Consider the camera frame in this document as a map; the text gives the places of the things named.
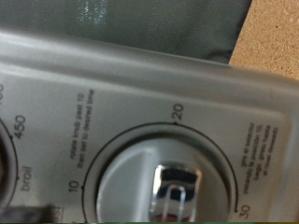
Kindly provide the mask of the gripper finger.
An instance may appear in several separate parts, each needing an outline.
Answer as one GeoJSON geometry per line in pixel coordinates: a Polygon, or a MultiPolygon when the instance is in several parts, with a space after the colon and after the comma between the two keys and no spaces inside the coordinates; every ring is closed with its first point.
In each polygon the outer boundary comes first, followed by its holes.
{"type": "Polygon", "coordinates": [[[0,222],[4,223],[53,223],[51,205],[10,206],[0,209],[0,222]]]}

